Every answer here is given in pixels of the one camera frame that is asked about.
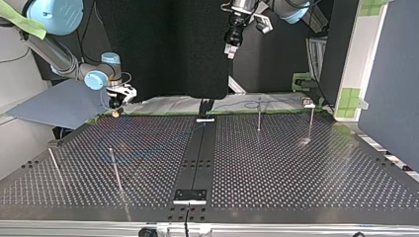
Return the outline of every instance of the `black cable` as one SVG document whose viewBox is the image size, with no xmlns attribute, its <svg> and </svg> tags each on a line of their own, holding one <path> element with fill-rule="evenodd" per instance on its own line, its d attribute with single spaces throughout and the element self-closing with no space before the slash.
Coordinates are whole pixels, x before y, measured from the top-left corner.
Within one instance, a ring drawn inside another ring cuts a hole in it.
<svg viewBox="0 0 419 237">
<path fill-rule="evenodd" d="M 100 61 L 95 60 L 92 57 L 90 57 L 89 55 L 87 55 L 87 53 L 84 51 L 84 47 L 83 47 L 83 42 L 84 42 L 84 39 L 86 38 L 87 31 L 89 30 L 90 20 L 91 20 L 92 15 L 93 15 L 93 10 L 94 10 L 95 4 L 96 4 L 96 0 L 93 1 L 92 7 L 90 8 L 89 16 L 87 17 L 86 27 L 84 28 L 82 37 L 80 38 L 80 33 L 79 33 L 78 29 L 76 30 L 76 34 L 77 34 L 77 39 L 79 41 L 79 46 L 80 46 L 80 51 L 81 51 L 82 57 L 85 57 L 92 62 L 101 63 Z"/>
<path fill-rule="evenodd" d="M 19 59 L 22 59 L 22 58 L 26 57 L 26 56 L 29 54 L 29 51 L 31 51 L 31 49 L 30 49 L 30 48 L 28 48 L 28 50 L 27 50 L 27 51 L 25 52 L 25 54 L 23 54 L 22 56 L 19 56 L 19 57 L 16 57 L 16 58 L 10 59 L 10 60 L 0 61 L 0 63 L 13 62 L 13 61 L 17 61 L 17 60 L 19 60 Z"/>
<path fill-rule="evenodd" d="M 186 218 L 185 218 L 185 237 L 189 237 L 188 217 L 189 217 L 189 207 L 188 207 L 188 211 L 186 212 Z"/>
<path fill-rule="evenodd" d="M 317 0 L 316 2 L 310 3 L 308 6 L 298 6 L 296 3 L 294 3 L 292 0 L 286 0 L 288 4 L 290 4 L 292 7 L 297 9 L 305 9 L 305 8 L 311 8 L 319 4 L 322 0 Z"/>
<path fill-rule="evenodd" d="M 335 114 L 335 110 L 332 108 L 331 103 L 327 100 L 326 96 L 324 95 L 324 92 L 323 92 L 323 90 L 322 90 L 322 89 L 321 89 L 321 87 L 320 87 L 320 82 L 319 82 L 319 80 L 317 79 L 317 77 L 316 77 L 316 75 L 315 75 L 315 72 L 314 72 L 314 64 L 313 64 L 313 60 L 312 60 L 311 46 L 310 46 L 310 38 L 311 38 L 311 20 L 312 20 L 312 16 L 313 16 L 313 11 L 312 11 L 312 9 L 313 9 L 313 8 L 308 9 L 309 14 L 310 14 L 310 18 L 309 18 L 309 20 L 308 20 L 308 36 L 307 36 L 307 38 L 308 38 L 308 44 L 307 44 L 307 47 L 308 47 L 308 58 L 309 58 L 309 61 L 310 61 L 310 64 L 311 64 L 311 68 L 312 68 L 312 71 L 313 71 L 313 78 L 314 78 L 314 81 L 315 81 L 315 82 L 316 82 L 316 84 L 317 84 L 318 90 L 320 91 L 321 96 L 323 97 L 323 99 L 324 99 L 324 101 L 326 102 L 326 104 L 329 106 L 330 110 L 332 110 L 333 114 Z"/>
</svg>

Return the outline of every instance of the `gray cardboard sheet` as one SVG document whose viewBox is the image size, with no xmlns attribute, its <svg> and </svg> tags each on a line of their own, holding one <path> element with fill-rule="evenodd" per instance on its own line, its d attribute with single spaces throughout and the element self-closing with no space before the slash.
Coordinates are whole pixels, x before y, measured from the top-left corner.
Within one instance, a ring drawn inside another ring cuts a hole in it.
<svg viewBox="0 0 419 237">
<path fill-rule="evenodd" d="M 75 129 L 101 114 L 108 104 L 105 91 L 93 91 L 83 82 L 67 80 L 28 99 L 7 114 L 25 120 Z"/>
</svg>

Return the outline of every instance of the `white panel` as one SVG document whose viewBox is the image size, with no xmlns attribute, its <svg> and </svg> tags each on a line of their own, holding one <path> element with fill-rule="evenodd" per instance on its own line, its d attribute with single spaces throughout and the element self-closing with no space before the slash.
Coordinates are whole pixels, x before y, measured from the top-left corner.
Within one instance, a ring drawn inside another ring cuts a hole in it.
<svg viewBox="0 0 419 237">
<path fill-rule="evenodd" d="M 343 88 L 360 88 L 361 99 L 365 96 L 374 60 L 376 58 L 377 46 L 387 7 L 387 5 L 384 5 L 378 16 L 357 17 L 339 88 L 338 100 L 336 103 L 337 109 L 339 109 Z M 354 118 L 335 117 L 335 119 L 339 121 L 358 121 L 360 111 L 361 110 L 357 110 Z"/>
<path fill-rule="evenodd" d="M 0 119 L 0 180 L 46 150 L 52 127 L 16 118 Z"/>
</svg>

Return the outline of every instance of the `metal rod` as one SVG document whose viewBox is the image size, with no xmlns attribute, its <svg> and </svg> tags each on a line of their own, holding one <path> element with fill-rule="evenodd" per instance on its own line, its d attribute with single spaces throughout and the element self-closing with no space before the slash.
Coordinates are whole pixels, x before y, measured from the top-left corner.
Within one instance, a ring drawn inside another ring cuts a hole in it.
<svg viewBox="0 0 419 237">
<path fill-rule="evenodd" d="M 53 165 L 55 166 L 55 169 L 59 169 L 58 163 L 56 163 L 55 156 L 53 155 L 52 149 L 51 148 L 48 148 L 48 152 L 49 152 L 49 155 L 50 155 L 50 157 L 52 159 Z"/>
<path fill-rule="evenodd" d="M 312 125 L 313 125 L 313 119 L 314 119 L 314 109 L 315 109 L 315 108 L 312 108 L 312 109 L 311 109 L 310 129 L 311 129 Z"/>
<path fill-rule="evenodd" d="M 117 177 L 118 186 L 120 190 L 123 192 L 123 185 L 121 184 L 120 172 L 118 171 L 117 161 L 115 160 L 114 149 L 109 148 L 109 153 L 111 155 L 112 163 L 114 165 L 115 176 Z"/>
<path fill-rule="evenodd" d="M 261 130 L 261 124 L 262 124 L 262 102 L 261 98 L 259 98 L 259 106 L 258 106 L 258 131 Z"/>
</svg>

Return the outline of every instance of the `wire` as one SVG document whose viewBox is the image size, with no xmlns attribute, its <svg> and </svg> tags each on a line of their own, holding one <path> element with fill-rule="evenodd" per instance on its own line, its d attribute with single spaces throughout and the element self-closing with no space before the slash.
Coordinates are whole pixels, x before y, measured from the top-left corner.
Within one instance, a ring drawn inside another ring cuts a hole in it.
<svg viewBox="0 0 419 237">
<path fill-rule="evenodd" d="M 13 61 L 17 61 L 17 60 L 19 60 L 19 59 L 22 59 L 22 58 L 24 58 L 24 57 L 26 57 L 28 54 L 29 54 L 29 52 L 31 51 L 31 49 L 28 47 L 28 50 L 22 55 L 22 56 L 19 56 L 19 57 L 16 57 L 16 58 L 13 58 L 13 59 L 10 59 L 10 60 L 4 60 L 4 61 L 0 61 L 0 63 L 6 63 L 6 62 L 13 62 Z"/>
<path fill-rule="evenodd" d="M 311 53 L 311 46 L 310 46 L 310 38 L 311 38 L 311 20 L 312 20 L 312 16 L 313 16 L 313 13 L 312 13 L 312 9 L 313 8 L 310 8 L 308 11 L 310 11 L 310 18 L 309 18 L 309 20 L 308 20 L 308 36 L 307 36 L 307 38 L 308 38 L 308 44 L 307 44 L 307 49 L 308 49 L 308 58 L 309 58 L 309 62 L 310 62 L 310 64 L 311 64 L 311 68 L 312 68 L 312 70 L 313 70 L 313 73 L 312 73 L 312 76 L 313 76 L 313 78 L 314 78 L 314 81 L 316 82 L 316 84 L 317 84 L 317 87 L 318 87 L 318 90 L 320 91 L 320 93 L 321 93 L 321 96 L 324 98 L 324 101 L 326 102 L 326 104 L 329 106 L 329 108 L 330 108 L 330 110 L 332 110 L 332 112 L 333 112 L 333 114 L 335 114 L 335 110 L 332 108 L 332 106 L 331 106 L 331 103 L 327 100 L 327 98 L 326 98 L 326 96 L 325 96 L 325 94 L 324 94 L 324 92 L 323 92 L 323 90 L 321 89 L 321 86 L 320 86 L 320 82 L 319 82 L 319 80 L 318 80 L 318 78 L 317 78 L 317 76 L 315 75 L 315 73 L 314 73 L 314 64 L 313 64 L 313 60 L 312 60 L 312 53 Z"/>
<path fill-rule="evenodd" d="M 312 8 L 314 6 L 316 6 L 317 4 L 319 4 L 322 0 L 317 0 L 316 2 L 313 2 L 311 4 L 309 4 L 308 6 L 298 6 L 298 4 L 294 3 L 292 0 L 286 0 L 286 2 L 288 4 L 290 4 L 292 7 L 297 8 L 297 9 L 305 9 L 305 8 Z"/>
<path fill-rule="evenodd" d="M 102 21 L 102 19 L 99 17 L 99 13 L 98 13 L 98 4 L 97 4 L 97 2 L 95 2 L 95 15 L 96 15 L 96 18 L 98 19 L 98 21 L 102 24 L 102 25 L 104 25 L 104 22 Z"/>
<path fill-rule="evenodd" d="M 185 237 L 189 237 L 188 217 L 189 217 L 189 211 L 186 214 L 186 218 L 185 218 Z"/>
<path fill-rule="evenodd" d="M 84 31 L 83 31 L 83 34 L 81 35 L 81 38 L 80 38 L 80 33 L 79 33 L 78 29 L 76 31 L 76 34 L 77 34 L 77 39 L 79 41 L 79 47 L 80 47 L 82 57 L 85 57 L 92 62 L 101 63 L 99 60 L 95 60 L 92 57 L 90 57 L 89 55 L 87 55 L 87 53 L 84 51 L 84 46 L 83 46 L 84 39 L 86 38 L 87 31 L 89 30 L 90 20 L 92 18 L 93 11 L 95 9 L 96 9 L 96 0 L 93 1 L 92 6 L 90 8 L 89 16 L 87 17 L 86 27 L 84 28 Z"/>
</svg>

